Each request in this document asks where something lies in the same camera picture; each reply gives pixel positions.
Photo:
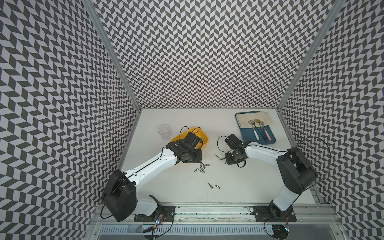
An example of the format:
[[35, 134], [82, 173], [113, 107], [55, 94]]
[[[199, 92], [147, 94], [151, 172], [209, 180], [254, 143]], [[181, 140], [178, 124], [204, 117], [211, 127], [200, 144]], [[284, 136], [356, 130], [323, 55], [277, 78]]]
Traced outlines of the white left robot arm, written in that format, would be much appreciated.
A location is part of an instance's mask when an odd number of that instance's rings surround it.
[[139, 198], [138, 193], [148, 182], [168, 168], [178, 163], [199, 164], [202, 161], [202, 148], [207, 141], [193, 132], [183, 139], [168, 143], [161, 152], [147, 162], [122, 172], [114, 171], [102, 194], [103, 207], [107, 208], [117, 222], [131, 215], [156, 220], [163, 216], [163, 205], [155, 196]]

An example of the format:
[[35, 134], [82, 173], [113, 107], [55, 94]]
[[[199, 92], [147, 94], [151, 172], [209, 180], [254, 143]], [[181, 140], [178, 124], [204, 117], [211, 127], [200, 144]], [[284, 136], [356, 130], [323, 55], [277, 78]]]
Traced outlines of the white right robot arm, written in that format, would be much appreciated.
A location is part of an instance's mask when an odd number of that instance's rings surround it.
[[303, 152], [292, 147], [280, 150], [263, 145], [242, 142], [236, 135], [231, 134], [225, 138], [230, 151], [225, 153], [228, 165], [246, 162], [248, 158], [259, 159], [279, 168], [283, 186], [277, 196], [269, 203], [269, 208], [262, 210], [255, 206], [258, 212], [257, 222], [266, 220], [285, 222], [293, 216], [293, 204], [299, 196], [310, 187], [316, 178], [317, 171]]

